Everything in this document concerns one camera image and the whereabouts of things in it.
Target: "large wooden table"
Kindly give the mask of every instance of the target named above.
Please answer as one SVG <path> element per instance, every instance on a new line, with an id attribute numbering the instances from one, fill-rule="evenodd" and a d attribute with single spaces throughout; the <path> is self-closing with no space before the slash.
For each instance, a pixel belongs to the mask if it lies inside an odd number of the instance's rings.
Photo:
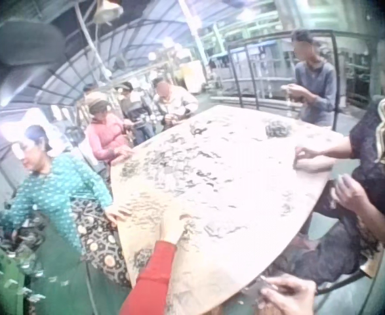
<path id="1" fill-rule="evenodd" d="M 268 138 L 266 126 L 289 126 Z M 136 148 L 111 170 L 132 284 L 152 253 L 164 211 L 192 219 L 178 245 L 167 314 L 205 313 L 264 271 L 301 229 L 329 178 L 293 169 L 298 144 L 340 135 L 278 115 L 216 106 Z"/>

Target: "chair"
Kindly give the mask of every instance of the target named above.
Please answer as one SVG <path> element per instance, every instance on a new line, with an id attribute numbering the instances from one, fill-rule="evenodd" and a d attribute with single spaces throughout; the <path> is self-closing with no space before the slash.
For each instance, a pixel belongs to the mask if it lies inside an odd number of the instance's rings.
<path id="1" fill-rule="evenodd" d="M 378 271 L 380 270 L 380 265 L 382 264 L 384 255 L 384 248 L 380 246 L 380 251 L 376 255 L 368 259 L 365 264 L 360 266 L 360 268 L 351 275 L 345 275 L 340 277 L 340 279 L 335 283 L 326 283 L 317 289 L 316 295 L 328 294 L 334 290 L 340 289 L 345 285 L 352 284 L 365 276 L 373 279 L 376 277 Z"/>

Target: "metal part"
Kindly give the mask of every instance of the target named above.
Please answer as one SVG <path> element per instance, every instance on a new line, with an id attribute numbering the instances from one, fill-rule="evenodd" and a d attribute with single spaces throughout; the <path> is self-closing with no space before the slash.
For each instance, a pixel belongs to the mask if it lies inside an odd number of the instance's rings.
<path id="1" fill-rule="evenodd" d="M 242 93 L 241 93 L 241 91 L 240 91 L 240 84 L 239 84 L 239 80 L 237 79 L 236 67 L 234 66 L 234 62 L 233 62 L 233 54 L 232 54 L 232 50 L 230 49 L 230 46 L 229 46 L 228 49 L 227 49 L 227 54 L 228 54 L 228 56 L 229 56 L 230 66 L 232 67 L 233 76 L 234 76 L 234 81 L 235 81 L 236 87 L 237 87 L 237 94 L 238 94 L 238 96 L 239 96 L 240 107 L 243 108 Z"/>
<path id="2" fill-rule="evenodd" d="M 245 52 L 246 52 L 247 64 L 249 66 L 249 71 L 251 73 L 253 91 L 255 92 L 256 110 L 259 110 L 258 89 L 256 88 L 255 76 L 254 76 L 254 73 L 253 73 L 252 62 L 251 62 L 251 58 L 249 56 L 249 49 L 248 49 L 247 45 L 245 45 Z"/>

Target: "dark floral dress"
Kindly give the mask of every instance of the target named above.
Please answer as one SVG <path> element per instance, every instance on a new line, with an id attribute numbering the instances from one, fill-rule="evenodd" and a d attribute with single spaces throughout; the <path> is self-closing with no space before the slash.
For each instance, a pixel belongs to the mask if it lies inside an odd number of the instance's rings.
<path id="1" fill-rule="evenodd" d="M 385 99 L 370 108 L 351 130 L 350 141 L 353 158 L 360 160 L 352 177 L 364 187 L 370 202 L 385 215 Z M 325 188 L 314 211 L 339 219 L 339 222 L 320 239 L 316 250 L 295 255 L 284 270 L 318 285 L 355 272 L 378 251 L 379 245 L 353 212 L 334 204 L 331 186 L 332 182 Z"/>

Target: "small metal piece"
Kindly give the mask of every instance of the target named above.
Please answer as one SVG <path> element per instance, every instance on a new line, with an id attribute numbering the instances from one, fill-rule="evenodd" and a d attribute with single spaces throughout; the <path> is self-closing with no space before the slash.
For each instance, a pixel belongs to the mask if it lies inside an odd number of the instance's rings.
<path id="1" fill-rule="evenodd" d="M 6 283 L 4 283 L 4 287 L 6 288 L 6 289 L 8 289 L 12 284 L 18 284 L 18 282 L 16 281 L 16 280 L 13 280 L 13 279 L 8 279 L 7 281 L 6 281 Z"/>

